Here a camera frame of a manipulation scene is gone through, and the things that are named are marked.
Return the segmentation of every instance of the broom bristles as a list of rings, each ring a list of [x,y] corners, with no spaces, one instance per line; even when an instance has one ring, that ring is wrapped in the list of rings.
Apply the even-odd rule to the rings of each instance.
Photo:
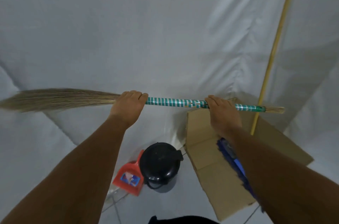
[[[270,112],[273,114],[283,114],[285,107],[267,107],[265,106],[265,112]]]
[[[72,88],[21,91],[0,102],[0,108],[28,111],[65,110],[115,103],[119,94]]]

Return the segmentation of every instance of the broom handle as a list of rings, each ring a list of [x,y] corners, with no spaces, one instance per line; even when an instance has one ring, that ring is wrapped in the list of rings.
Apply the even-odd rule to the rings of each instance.
[[[177,106],[189,108],[208,108],[208,104],[204,100],[190,100],[190,99],[173,99],[149,97],[146,102],[147,105],[162,105],[162,106]],[[245,104],[235,104],[238,111],[256,111],[265,112],[265,107]]]

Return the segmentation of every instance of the dustpan sticker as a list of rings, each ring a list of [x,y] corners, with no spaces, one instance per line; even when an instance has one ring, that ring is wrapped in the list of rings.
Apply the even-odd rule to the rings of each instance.
[[[131,186],[137,186],[139,181],[140,181],[140,178],[136,175],[133,175],[129,172],[125,172],[121,178],[120,178],[123,182],[131,185]]]

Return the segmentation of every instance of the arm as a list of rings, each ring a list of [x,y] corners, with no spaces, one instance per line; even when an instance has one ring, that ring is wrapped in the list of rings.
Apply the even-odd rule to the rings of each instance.
[[[98,223],[122,138],[137,121],[147,97],[141,92],[124,92],[108,119],[70,152],[2,224]]]
[[[274,223],[339,220],[336,183],[245,132],[238,111],[227,100],[210,95],[206,101],[212,127],[232,145],[259,203]]]

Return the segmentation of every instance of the floor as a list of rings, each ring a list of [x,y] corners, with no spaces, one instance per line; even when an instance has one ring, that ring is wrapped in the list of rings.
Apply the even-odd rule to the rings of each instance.
[[[148,223],[152,216],[158,219],[170,219],[184,215],[197,215],[216,222],[217,217],[202,190],[197,175],[187,154],[180,165],[177,183],[167,193],[157,193],[144,186],[138,197],[129,195],[122,189],[106,200],[100,218],[100,224]],[[267,214],[262,213],[255,203],[224,220],[224,224],[270,224]]]

